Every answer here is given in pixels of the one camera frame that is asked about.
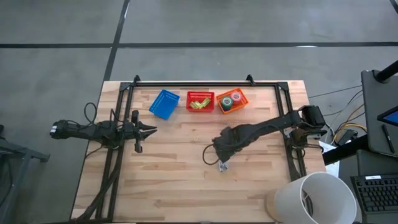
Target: black metal frame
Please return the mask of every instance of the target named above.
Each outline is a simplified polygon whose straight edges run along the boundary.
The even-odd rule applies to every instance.
[[[0,151],[6,152],[2,155],[7,156],[8,158],[6,159],[22,158],[22,164],[19,167],[16,179],[13,183],[10,183],[12,184],[11,189],[6,196],[3,207],[1,208],[0,223],[6,223],[8,222],[7,219],[9,218],[11,210],[16,202],[17,193],[24,181],[30,160],[35,158],[40,162],[47,162],[50,155],[42,154],[41,152],[37,152],[27,147],[8,142],[3,138],[0,138]]]
[[[167,86],[264,86],[264,87],[273,87],[275,90],[275,95],[276,95],[276,101],[277,101],[277,107],[279,110],[279,114],[283,115],[284,109],[283,109],[283,104],[282,104],[282,97],[280,94],[280,91],[283,91],[285,94],[286,98],[286,103],[287,103],[287,109],[288,111],[293,110],[292,106],[292,100],[290,99],[290,92],[289,92],[289,86],[287,82],[259,82],[256,83],[253,80],[253,77],[251,75],[248,75],[246,78],[245,82],[139,82],[141,79],[139,76],[136,76],[133,82],[122,82],[120,83],[119,87],[119,95],[118,95],[118,100],[116,103],[116,108],[115,108],[115,118],[114,122],[117,125],[117,122],[119,120],[120,112],[121,112],[121,107],[122,107],[122,100],[124,96],[124,92],[128,90],[127,94],[127,102],[126,102],[126,109],[124,112],[124,121],[128,121],[129,119],[129,114],[130,114],[130,107],[132,103],[132,94],[134,87],[167,87]],[[304,159],[303,159],[303,154],[301,151],[297,151],[297,160],[298,160],[298,166],[299,166],[299,171],[295,168],[294,164],[294,159],[292,156],[292,149],[290,146],[287,144],[286,139],[284,140],[285,143],[285,151],[287,155],[287,163],[288,163],[288,168],[289,168],[289,174],[290,174],[290,179],[291,181],[294,181],[296,179],[299,179],[303,176],[305,176],[306,170],[305,170],[305,164],[304,164]],[[111,170],[111,161],[113,157],[113,152],[117,151],[117,158],[116,162],[114,165],[114,169],[111,174],[109,174]],[[61,222],[61,223],[109,223],[112,222],[113,220],[113,213],[114,213],[114,207],[116,203],[116,196],[117,196],[117,191],[118,191],[118,183],[119,183],[119,175],[121,171],[121,163],[123,159],[123,152],[124,152],[124,144],[119,147],[118,149],[108,149],[107,155],[106,155],[106,161],[105,161],[105,167],[104,167],[104,172],[103,172],[103,179],[101,183],[101,188],[95,199],[92,201],[90,206],[86,209],[83,215],[78,217],[77,219],[69,220],[68,222]],[[103,218],[103,205],[104,205],[104,196],[106,195],[107,191],[109,188],[112,186],[111,190],[111,197],[109,200],[109,208],[108,208],[108,214],[105,218]],[[95,214],[95,219],[90,219],[92,214],[96,211]]]

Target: wooden tabletop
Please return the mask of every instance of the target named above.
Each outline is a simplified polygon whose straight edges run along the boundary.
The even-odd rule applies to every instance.
[[[294,109],[308,104],[304,82],[288,81]],[[120,82],[104,82],[97,121],[109,119],[116,107]],[[158,118],[149,107],[161,89],[180,95],[169,120]],[[190,113],[185,109],[187,91],[213,91],[231,87],[144,87],[134,88],[132,110],[139,110],[144,124],[157,132],[142,143],[143,153],[128,141],[123,155],[114,222],[271,222],[264,208],[268,191],[290,181],[285,147],[280,133],[260,137],[235,154],[229,169],[202,161],[202,152],[226,126],[259,123],[279,115],[271,87],[241,87],[249,101],[241,110],[223,114],[218,106],[212,113]],[[100,145],[91,142],[88,153]],[[98,193],[106,149],[92,154],[84,163],[72,218],[78,217]],[[215,161],[213,148],[207,161]],[[304,157],[307,173],[325,171],[319,149],[308,148]]]

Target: roll of tape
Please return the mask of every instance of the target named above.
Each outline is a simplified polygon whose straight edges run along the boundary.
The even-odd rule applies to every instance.
[[[238,104],[240,104],[240,102],[242,100],[242,95],[238,92],[234,92],[231,94],[231,98],[233,100],[233,104],[238,105]]]
[[[221,100],[221,106],[223,107],[223,110],[228,111],[231,109],[233,104],[233,100],[229,96],[224,96],[224,98]]]

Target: concrete floor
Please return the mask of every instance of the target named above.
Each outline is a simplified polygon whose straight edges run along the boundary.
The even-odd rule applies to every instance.
[[[7,22],[0,23],[0,44],[111,43],[122,4],[1,1],[0,21]],[[395,41],[397,20],[388,0],[132,0],[121,42]],[[51,154],[47,164],[35,161],[29,167],[13,223],[68,220],[87,141],[56,141],[49,129],[59,119],[85,123],[83,107],[98,100],[110,51],[0,49],[4,135]],[[312,96],[360,85],[362,70],[383,69],[397,58],[396,47],[119,49],[110,79],[132,80],[138,74],[143,80],[242,80],[252,74],[257,80],[305,80]],[[359,90],[310,102],[332,113]],[[361,104],[356,100],[333,127]],[[364,117],[357,122],[365,125]]]

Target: computer monitor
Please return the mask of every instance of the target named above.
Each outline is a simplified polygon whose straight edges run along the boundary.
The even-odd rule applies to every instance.
[[[377,116],[377,120],[398,126],[398,106]]]

